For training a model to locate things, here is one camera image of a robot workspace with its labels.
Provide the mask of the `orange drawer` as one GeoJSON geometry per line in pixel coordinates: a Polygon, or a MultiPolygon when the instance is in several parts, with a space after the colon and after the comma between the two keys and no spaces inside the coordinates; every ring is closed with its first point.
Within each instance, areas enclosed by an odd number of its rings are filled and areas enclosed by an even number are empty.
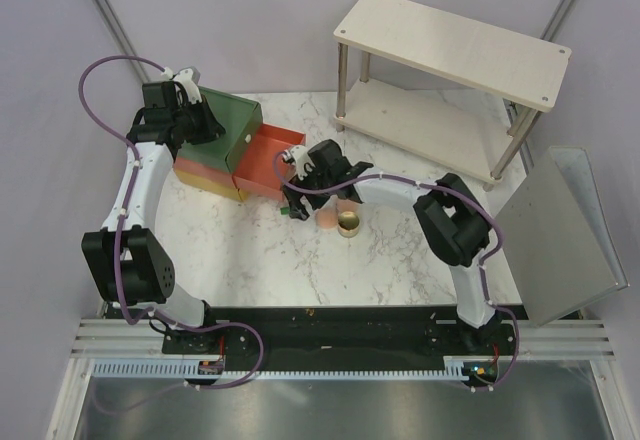
{"type": "Polygon", "coordinates": [[[281,160],[276,163],[273,161],[279,152],[305,143],[304,133],[262,124],[233,174],[236,186],[253,195],[282,201],[284,195],[275,168],[283,177],[290,177],[290,169],[281,160]]]}

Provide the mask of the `yellow bottom drawer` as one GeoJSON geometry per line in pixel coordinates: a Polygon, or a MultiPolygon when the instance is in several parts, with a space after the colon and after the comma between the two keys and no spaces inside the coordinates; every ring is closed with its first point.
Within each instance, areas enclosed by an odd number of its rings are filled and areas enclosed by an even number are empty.
{"type": "Polygon", "coordinates": [[[238,189],[237,193],[238,193],[238,200],[240,203],[245,203],[250,197],[250,193],[243,189],[238,189]]]}

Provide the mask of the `green top drawer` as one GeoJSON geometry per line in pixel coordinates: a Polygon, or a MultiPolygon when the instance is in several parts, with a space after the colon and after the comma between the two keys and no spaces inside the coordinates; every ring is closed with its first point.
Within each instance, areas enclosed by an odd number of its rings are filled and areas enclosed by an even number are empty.
{"type": "Polygon", "coordinates": [[[231,147],[226,157],[230,173],[234,173],[256,132],[263,123],[261,105],[253,100],[235,102],[230,113],[231,147]]]}

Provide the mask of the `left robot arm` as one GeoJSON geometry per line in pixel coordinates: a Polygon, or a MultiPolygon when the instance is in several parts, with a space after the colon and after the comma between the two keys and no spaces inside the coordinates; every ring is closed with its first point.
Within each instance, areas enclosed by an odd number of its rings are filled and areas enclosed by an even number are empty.
{"type": "Polygon", "coordinates": [[[199,89],[194,67],[173,71],[142,86],[143,105],[118,140],[126,145],[126,168],[102,226],[84,234],[81,249],[101,298],[121,310],[131,325],[152,315],[185,330],[185,342],[208,353],[219,342],[206,301],[176,281],[172,260],[154,234],[163,185],[186,144],[221,139],[217,121],[199,89]]]}

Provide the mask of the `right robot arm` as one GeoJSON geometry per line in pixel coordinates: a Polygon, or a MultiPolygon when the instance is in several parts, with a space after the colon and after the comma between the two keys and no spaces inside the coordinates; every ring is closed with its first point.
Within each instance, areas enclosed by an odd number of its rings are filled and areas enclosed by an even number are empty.
{"type": "Polygon", "coordinates": [[[293,219],[309,218],[305,203],[318,210],[333,196],[414,213],[431,252],[450,270],[463,323],[460,346],[477,354],[493,343],[500,314],[490,298],[485,263],[502,248],[504,234],[460,176],[419,181],[369,162],[351,164],[334,140],[278,152],[273,169],[293,219]]]}

